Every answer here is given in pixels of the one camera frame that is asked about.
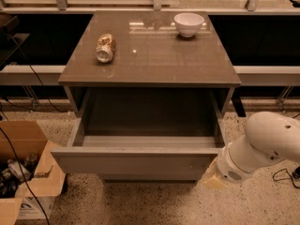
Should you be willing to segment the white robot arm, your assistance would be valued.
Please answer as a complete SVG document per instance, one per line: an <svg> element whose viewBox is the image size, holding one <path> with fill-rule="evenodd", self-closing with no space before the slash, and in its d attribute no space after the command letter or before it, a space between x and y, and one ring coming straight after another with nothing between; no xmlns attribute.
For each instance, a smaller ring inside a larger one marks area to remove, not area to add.
<svg viewBox="0 0 300 225"><path fill-rule="evenodd" d="M300 162L299 121L274 112L256 112L247 120L245 134L220 150L201 181L208 188L226 188L284 159Z"/></svg>

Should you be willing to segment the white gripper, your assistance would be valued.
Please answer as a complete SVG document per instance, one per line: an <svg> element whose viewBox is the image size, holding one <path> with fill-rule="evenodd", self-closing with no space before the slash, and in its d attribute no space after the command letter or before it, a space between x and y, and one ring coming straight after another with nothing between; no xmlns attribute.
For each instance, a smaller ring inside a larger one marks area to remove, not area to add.
<svg viewBox="0 0 300 225"><path fill-rule="evenodd" d="M227 185L224 180L232 183L242 183L252 174L242 171L234 164L230 155L232 143L225 145L202 175L201 182L208 188L222 189Z"/></svg>

